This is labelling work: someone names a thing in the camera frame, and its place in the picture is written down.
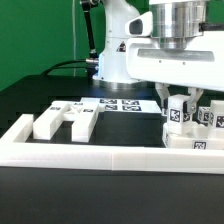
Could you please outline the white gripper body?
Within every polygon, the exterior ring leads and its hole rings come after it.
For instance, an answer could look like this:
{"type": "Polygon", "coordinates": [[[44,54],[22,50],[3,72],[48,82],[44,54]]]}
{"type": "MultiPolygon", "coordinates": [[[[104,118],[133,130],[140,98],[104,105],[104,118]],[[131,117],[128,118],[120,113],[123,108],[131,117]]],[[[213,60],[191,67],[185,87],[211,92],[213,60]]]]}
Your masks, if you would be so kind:
{"type": "Polygon", "coordinates": [[[126,65],[134,79],[224,92],[224,31],[205,32],[184,50],[161,49],[152,38],[131,38],[126,65]]]}

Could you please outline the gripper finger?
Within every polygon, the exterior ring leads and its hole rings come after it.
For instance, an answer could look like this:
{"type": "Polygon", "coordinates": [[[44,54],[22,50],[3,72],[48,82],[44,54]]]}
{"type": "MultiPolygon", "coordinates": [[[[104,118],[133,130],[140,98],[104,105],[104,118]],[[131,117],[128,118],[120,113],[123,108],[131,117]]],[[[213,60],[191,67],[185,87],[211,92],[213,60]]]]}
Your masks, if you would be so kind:
{"type": "Polygon", "coordinates": [[[156,91],[160,97],[161,109],[162,109],[163,115],[167,114],[167,109],[168,109],[168,98],[170,96],[168,87],[169,87],[168,84],[163,84],[163,83],[155,84],[156,91]]]}
{"type": "Polygon", "coordinates": [[[186,112],[194,114],[197,110],[197,102],[201,98],[204,90],[196,87],[189,87],[188,93],[190,94],[189,99],[186,101],[186,112]]]}

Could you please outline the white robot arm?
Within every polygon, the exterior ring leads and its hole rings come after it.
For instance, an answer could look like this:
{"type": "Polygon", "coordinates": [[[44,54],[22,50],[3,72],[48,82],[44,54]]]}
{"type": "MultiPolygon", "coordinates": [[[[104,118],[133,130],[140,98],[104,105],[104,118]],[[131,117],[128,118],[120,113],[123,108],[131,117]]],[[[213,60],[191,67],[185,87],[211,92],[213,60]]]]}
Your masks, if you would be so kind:
{"type": "Polygon", "coordinates": [[[185,86],[193,113],[205,89],[224,92],[224,23],[206,20],[210,0],[149,0],[140,14],[126,0],[102,0],[105,48],[93,80],[114,89],[153,82],[161,100],[185,86]]]}

